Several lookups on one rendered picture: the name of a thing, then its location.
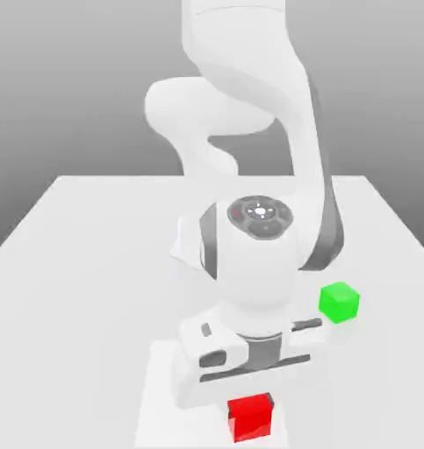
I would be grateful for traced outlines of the small red cube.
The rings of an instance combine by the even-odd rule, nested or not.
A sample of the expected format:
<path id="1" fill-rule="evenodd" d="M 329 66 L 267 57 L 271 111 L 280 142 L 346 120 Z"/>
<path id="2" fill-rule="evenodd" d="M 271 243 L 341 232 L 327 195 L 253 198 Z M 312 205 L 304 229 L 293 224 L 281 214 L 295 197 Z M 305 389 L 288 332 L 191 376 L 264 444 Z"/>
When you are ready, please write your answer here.
<path id="1" fill-rule="evenodd" d="M 269 436 L 274 401 L 270 393 L 227 402 L 227 422 L 234 443 Z"/>

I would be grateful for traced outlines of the small green cube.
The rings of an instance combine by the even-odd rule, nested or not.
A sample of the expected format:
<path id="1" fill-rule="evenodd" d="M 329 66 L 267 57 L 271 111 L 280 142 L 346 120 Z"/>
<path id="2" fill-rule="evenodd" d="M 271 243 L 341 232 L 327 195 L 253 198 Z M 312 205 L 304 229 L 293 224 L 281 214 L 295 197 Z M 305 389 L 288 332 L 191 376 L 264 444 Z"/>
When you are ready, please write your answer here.
<path id="1" fill-rule="evenodd" d="M 334 324 L 355 318 L 359 302 L 359 293 L 345 282 L 336 282 L 320 289 L 319 311 Z"/>

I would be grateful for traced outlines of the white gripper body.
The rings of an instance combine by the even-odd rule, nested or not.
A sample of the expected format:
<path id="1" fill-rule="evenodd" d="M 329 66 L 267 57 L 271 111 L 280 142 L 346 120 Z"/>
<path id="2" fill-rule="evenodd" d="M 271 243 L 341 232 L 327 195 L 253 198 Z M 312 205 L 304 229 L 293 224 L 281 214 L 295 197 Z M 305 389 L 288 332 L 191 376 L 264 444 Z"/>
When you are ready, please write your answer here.
<path id="1" fill-rule="evenodd" d="M 226 403 L 240 397 L 269 393 L 277 398 L 289 390 L 318 381 L 327 371 L 327 354 L 298 349 L 285 356 L 263 350 L 249 355 L 234 368 L 201 368 L 175 352 L 175 405 L 188 409 L 210 403 Z"/>

